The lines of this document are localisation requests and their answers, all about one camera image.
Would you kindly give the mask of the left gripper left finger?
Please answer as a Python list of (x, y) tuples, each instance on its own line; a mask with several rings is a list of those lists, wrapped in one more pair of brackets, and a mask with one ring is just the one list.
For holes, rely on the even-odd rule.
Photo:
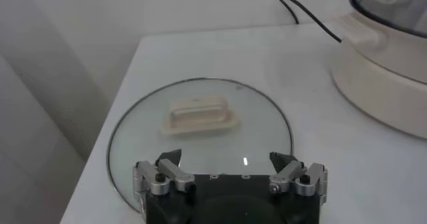
[(164, 196), (171, 185), (179, 192), (187, 193), (195, 186), (195, 176), (179, 168), (181, 149), (161, 153), (154, 164), (138, 161), (133, 166), (133, 195), (140, 209), (146, 209), (146, 197), (150, 193)]

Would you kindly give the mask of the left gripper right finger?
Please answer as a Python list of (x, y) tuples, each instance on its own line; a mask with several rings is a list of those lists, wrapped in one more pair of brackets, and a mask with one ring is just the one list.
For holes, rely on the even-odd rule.
[(270, 153), (276, 174), (269, 176), (270, 193), (277, 195), (294, 190), (302, 197), (320, 197), (320, 205), (327, 201), (328, 169), (319, 163), (312, 163), (306, 167), (304, 162), (298, 161), (293, 155), (284, 155), (277, 152)]

